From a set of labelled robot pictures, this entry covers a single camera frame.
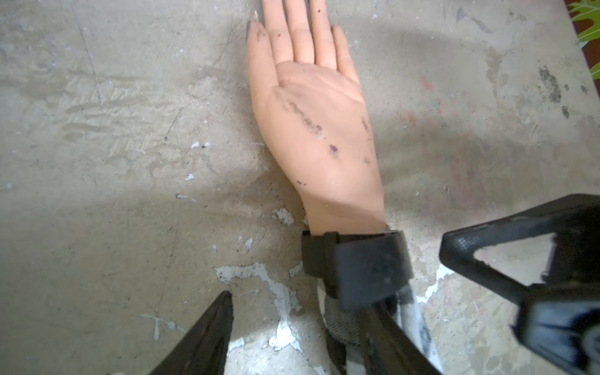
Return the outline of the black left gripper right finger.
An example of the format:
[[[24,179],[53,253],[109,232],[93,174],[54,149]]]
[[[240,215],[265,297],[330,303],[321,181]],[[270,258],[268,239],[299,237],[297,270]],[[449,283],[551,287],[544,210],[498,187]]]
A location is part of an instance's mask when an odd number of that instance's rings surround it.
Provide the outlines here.
[[[440,374],[395,324],[383,305],[359,312],[360,348],[372,374]]]

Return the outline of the black wrist watch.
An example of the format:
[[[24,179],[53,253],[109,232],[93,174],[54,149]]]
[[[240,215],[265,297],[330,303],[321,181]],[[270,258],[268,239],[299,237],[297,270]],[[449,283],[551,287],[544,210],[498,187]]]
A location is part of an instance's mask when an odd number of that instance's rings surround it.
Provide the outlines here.
[[[401,231],[382,234],[327,232],[301,237],[303,270],[321,279],[326,294],[345,311],[357,311],[391,298],[413,278]]]

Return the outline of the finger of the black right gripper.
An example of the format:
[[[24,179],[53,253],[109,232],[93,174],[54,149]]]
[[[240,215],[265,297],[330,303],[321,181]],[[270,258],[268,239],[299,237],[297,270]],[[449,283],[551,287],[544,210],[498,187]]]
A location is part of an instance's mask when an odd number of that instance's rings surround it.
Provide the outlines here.
[[[599,281],[599,197],[573,194],[443,235],[441,263],[514,304],[533,288]]]

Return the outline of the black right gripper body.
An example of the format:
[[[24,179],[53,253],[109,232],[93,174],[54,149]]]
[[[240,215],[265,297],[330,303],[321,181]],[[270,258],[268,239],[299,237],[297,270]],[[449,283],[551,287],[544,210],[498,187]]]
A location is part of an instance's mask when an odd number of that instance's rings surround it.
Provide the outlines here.
[[[513,332],[521,345],[568,374],[598,374],[599,284],[529,291]]]

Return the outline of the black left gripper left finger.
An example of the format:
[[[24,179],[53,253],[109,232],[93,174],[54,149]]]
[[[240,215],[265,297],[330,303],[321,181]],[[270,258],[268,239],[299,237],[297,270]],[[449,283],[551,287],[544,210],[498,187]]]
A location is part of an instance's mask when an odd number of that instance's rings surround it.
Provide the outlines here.
[[[151,375],[223,374],[234,321],[231,292],[221,292]]]

